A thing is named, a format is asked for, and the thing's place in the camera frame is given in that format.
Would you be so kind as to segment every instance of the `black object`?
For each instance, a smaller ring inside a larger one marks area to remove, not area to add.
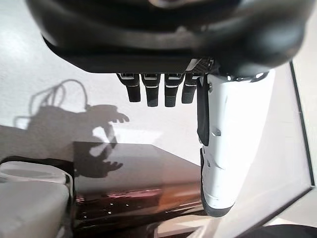
[[[315,238],[317,228],[301,225],[276,225],[260,227],[239,238]]]
[[[189,104],[193,102],[195,91],[197,88],[197,79],[199,76],[193,73],[187,73],[185,75],[185,82],[183,85],[182,103]]]
[[[178,86],[182,83],[184,79],[184,74],[180,73],[170,73],[165,74],[165,106],[175,107],[176,94]]]
[[[160,74],[141,74],[141,77],[147,93],[148,107],[157,107],[159,103]]]
[[[120,82],[126,86],[131,103],[141,101],[140,76],[132,73],[117,73]]]
[[[50,49],[83,70],[185,73],[193,59],[212,57],[237,77],[290,60],[314,4],[201,0],[161,9],[148,0],[26,1]]]
[[[197,134],[203,145],[209,145],[209,102],[207,75],[204,76],[203,84],[197,82]]]

